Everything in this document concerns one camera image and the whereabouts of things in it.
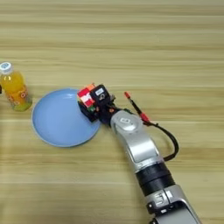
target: wire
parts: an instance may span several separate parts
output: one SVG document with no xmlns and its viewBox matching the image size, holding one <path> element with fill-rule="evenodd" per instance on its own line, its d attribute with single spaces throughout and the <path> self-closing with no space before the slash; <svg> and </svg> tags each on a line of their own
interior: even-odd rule
<svg viewBox="0 0 224 224">
<path fill-rule="evenodd" d="M 167 129 L 159 126 L 158 123 L 151 122 L 149 117 L 145 113 L 143 113 L 143 111 L 130 98 L 130 94 L 128 92 L 124 92 L 124 95 L 129 100 L 130 104 L 134 107 L 134 109 L 136 110 L 138 115 L 142 118 L 144 125 L 146 125 L 148 127 L 153 126 L 153 127 L 157 128 L 159 130 L 162 130 L 171 139 L 171 141 L 173 143 L 173 147 L 174 147 L 174 152 L 171 155 L 169 155 L 167 157 L 164 157 L 164 161 L 167 162 L 167 161 L 170 161 L 173 158 L 175 158 L 177 156 L 177 154 L 179 153 L 179 143 L 178 143 L 178 140 L 176 139 L 176 137 L 170 131 L 168 131 Z"/>
<path fill-rule="evenodd" d="M 159 130 L 162 130 L 171 139 L 173 147 L 174 147 L 174 152 L 171 155 L 164 157 L 164 161 L 167 162 L 167 161 L 174 159 L 179 153 L 179 143 L 178 143 L 178 140 L 176 139 L 176 137 L 169 130 L 159 126 L 158 123 L 146 122 L 143 120 L 143 124 L 148 127 L 153 126 Z"/>
</svg>

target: bottle cap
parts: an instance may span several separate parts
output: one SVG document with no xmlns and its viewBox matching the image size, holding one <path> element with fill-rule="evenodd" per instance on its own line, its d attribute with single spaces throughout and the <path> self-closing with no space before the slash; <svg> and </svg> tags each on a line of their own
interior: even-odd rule
<svg viewBox="0 0 224 224">
<path fill-rule="evenodd" d="M 13 67 L 10 62 L 4 62 L 0 65 L 1 74 L 10 74 L 13 71 Z"/>
</svg>

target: light blue plate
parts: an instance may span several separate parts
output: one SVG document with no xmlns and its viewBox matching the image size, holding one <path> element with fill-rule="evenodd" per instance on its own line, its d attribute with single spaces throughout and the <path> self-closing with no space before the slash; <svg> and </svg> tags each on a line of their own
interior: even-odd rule
<svg viewBox="0 0 224 224">
<path fill-rule="evenodd" d="M 80 111 L 76 89 L 61 89 L 44 96 L 32 111 L 38 136 L 57 147 L 72 147 L 91 139 L 100 122 L 91 123 Z"/>
</svg>

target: black cable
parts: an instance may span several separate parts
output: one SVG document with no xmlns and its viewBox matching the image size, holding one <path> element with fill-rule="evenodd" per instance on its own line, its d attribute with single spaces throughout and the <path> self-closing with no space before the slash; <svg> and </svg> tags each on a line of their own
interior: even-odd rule
<svg viewBox="0 0 224 224">
<path fill-rule="evenodd" d="M 173 147 L 174 147 L 174 152 L 171 155 L 164 157 L 164 161 L 167 162 L 167 161 L 170 161 L 173 158 L 175 158 L 177 156 L 177 154 L 179 153 L 179 143 L 178 143 L 178 140 L 176 139 L 176 137 L 167 129 L 159 126 L 158 123 L 143 121 L 143 124 L 148 127 L 153 126 L 159 130 L 162 130 L 171 139 Z"/>
</svg>

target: orange juice bottle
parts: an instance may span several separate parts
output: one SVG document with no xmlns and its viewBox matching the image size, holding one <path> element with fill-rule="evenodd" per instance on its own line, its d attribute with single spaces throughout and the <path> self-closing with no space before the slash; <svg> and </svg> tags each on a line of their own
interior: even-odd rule
<svg viewBox="0 0 224 224">
<path fill-rule="evenodd" d="M 0 65 L 0 84 L 16 111 L 25 111 L 32 105 L 32 98 L 28 95 L 23 75 L 14 71 L 11 63 L 4 62 Z"/>
</svg>

